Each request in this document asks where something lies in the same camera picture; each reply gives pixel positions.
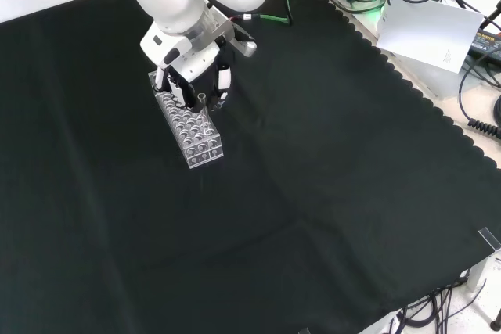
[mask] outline black tablecloth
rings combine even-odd
[[[326,0],[252,20],[190,171],[135,0],[0,26],[0,332],[357,333],[489,253],[495,164]]]

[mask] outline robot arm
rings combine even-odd
[[[150,60],[158,66],[157,90],[172,92],[182,106],[194,107],[193,99],[196,98],[196,93],[190,95],[189,90],[193,90],[193,86],[196,85],[191,84],[218,63],[220,48],[226,41],[245,55],[250,55],[255,50],[252,38],[241,38],[246,35],[245,32],[233,25],[215,7],[209,9],[204,0],[137,1],[154,20],[152,27],[141,41],[141,47]],[[265,2],[265,0],[217,1],[239,12],[255,10]],[[218,70],[228,69],[224,63],[219,65]],[[229,72],[218,75],[214,93],[219,97],[225,97],[227,94],[228,76]],[[205,94],[210,98],[214,93]]]

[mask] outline metal bracket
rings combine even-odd
[[[492,262],[495,260],[494,255],[496,255],[501,250],[501,243],[499,243],[498,239],[496,239],[496,237],[488,230],[488,228],[484,227],[478,233],[494,250],[494,253],[471,268],[470,277],[468,278],[467,282],[467,286],[470,291],[475,291],[480,285],[481,281],[485,279],[485,273],[490,269]]]

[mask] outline table surface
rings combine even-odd
[[[488,12],[486,10],[488,9],[488,5],[486,4],[477,5],[474,3],[472,5],[476,5],[480,10],[483,10],[483,12]],[[366,39],[373,43],[373,45],[377,43],[376,38],[367,28],[354,18],[353,15],[345,13],[345,16],[348,17],[350,22],[355,25],[356,30],[360,31]],[[405,79],[410,80],[416,88],[420,89],[424,93],[424,96],[433,101],[435,106],[442,109],[444,115],[453,119],[454,123],[463,129],[464,134],[473,139],[474,145],[480,147],[484,151],[485,156],[493,159],[497,163],[498,168],[501,168],[501,143],[494,138],[481,135],[468,127],[467,119],[461,113],[457,98],[439,100],[430,97],[426,91],[422,90],[422,88],[426,85],[419,77],[406,69],[405,66],[403,66],[403,64],[392,54],[387,54],[387,56],[389,61],[395,65],[395,69],[400,71]],[[492,108],[494,107],[496,100],[499,98],[499,94],[500,93],[498,91],[490,86],[481,85],[476,88],[472,88],[463,94],[463,104],[471,117],[486,123],[494,124],[495,122],[492,115]]]

